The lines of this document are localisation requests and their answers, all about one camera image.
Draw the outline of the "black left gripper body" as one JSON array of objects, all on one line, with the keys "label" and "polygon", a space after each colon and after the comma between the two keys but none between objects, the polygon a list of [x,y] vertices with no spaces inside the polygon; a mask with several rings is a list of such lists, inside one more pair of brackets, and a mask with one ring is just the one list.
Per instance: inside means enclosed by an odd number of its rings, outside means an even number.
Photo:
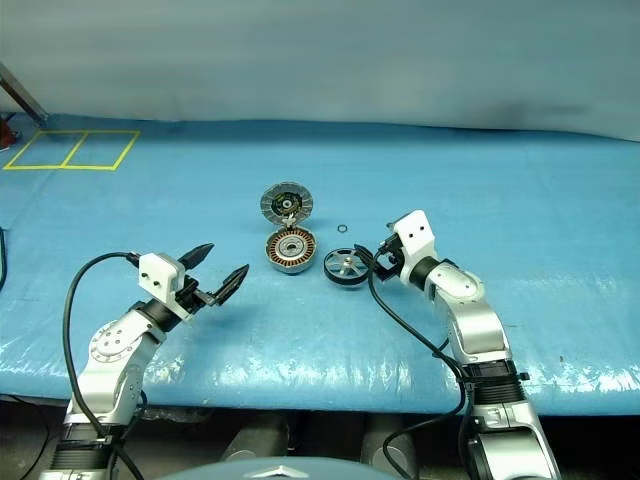
[{"label": "black left gripper body", "polygon": [[184,285],[175,293],[176,303],[189,314],[196,314],[204,306],[219,303],[218,295],[199,289],[199,282],[190,276],[184,279]]}]

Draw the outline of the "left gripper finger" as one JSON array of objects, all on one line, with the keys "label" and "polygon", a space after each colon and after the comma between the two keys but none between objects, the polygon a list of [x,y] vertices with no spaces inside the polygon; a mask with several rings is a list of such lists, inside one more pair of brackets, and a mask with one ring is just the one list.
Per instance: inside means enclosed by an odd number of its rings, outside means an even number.
[{"label": "left gripper finger", "polygon": [[241,287],[249,271],[249,265],[245,264],[232,271],[222,282],[221,287],[210,293],[210,305],[222,306]]},{"label": "left gripper finger", "polygon": [[205,243],[194,247],[179,258],[179,263],[186,271],[193,270],[209,255],[214,248],[213,243]]}]

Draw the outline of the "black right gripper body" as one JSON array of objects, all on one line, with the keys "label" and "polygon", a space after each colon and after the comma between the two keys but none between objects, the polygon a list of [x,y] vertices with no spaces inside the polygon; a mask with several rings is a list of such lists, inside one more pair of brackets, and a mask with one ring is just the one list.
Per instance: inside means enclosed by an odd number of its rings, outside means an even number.
[{"label": "black right gripper body", "polygon": [[375,254],[376,260],[373,263],[374,266],[384,266],[386,268],[396,268],[396,275],[400,276],[400,273],[404,267],[405,257],[402,251],[403,244],[397,233],[393,233],[387,239],[385,239]]}]

